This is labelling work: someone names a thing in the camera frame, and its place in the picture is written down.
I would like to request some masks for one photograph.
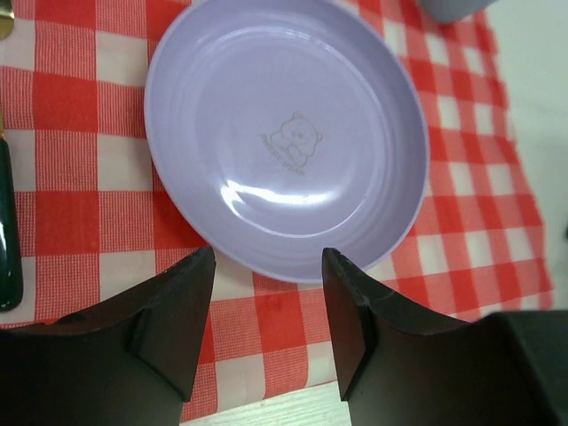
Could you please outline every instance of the gingham tablecloth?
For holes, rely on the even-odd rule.
[[[0,42],[0,91],[25,296],[0,323],[55,320],[205,244],[155,174],[142,112],[148,60],[186,6],[14,0],[15,30]],[[422,212],[371,273],[465,320],[548,308],[542,222],[515,151],[485,15],[440,27],[414,0],[360,0],[349,8],[383,35],[413,77],[431,142]],[[220,255],[217,261],[183,420],[333,380],[322,289],[270,280]]]

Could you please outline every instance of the tablecloth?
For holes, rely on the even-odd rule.
[[[154,171],[142,108],[148,61],[188,5],[14,0],[15,29],[0,42],[0,92],[25,295],[0,314],[4,327],[95,304],[205,244]],[[441,27],[414,0],[346,7],[397,53],[430,132],[421,213],[371,275],[464,320],[551,306],[542,222],[485,15]],[[219,253],[217,263],[183,420],[334,380],[321,287],[271,280]]]

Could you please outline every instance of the white table surface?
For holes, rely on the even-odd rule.
[[[546,227],[556,307],[568,307],[568,2],[499,0],[488,9],[500,46],[517,150]],[[336,383],[291,392],[185,426],[349,426]]]

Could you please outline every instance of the gray cup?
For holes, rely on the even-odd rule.
[[[477,12],[496,0],[418,0],[434,20],[449,24]]]

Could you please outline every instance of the dark green handle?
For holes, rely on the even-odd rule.
[[[10,151],[6,141],[0,139],[0,311],[9,311],[18,306],[23,293]]]

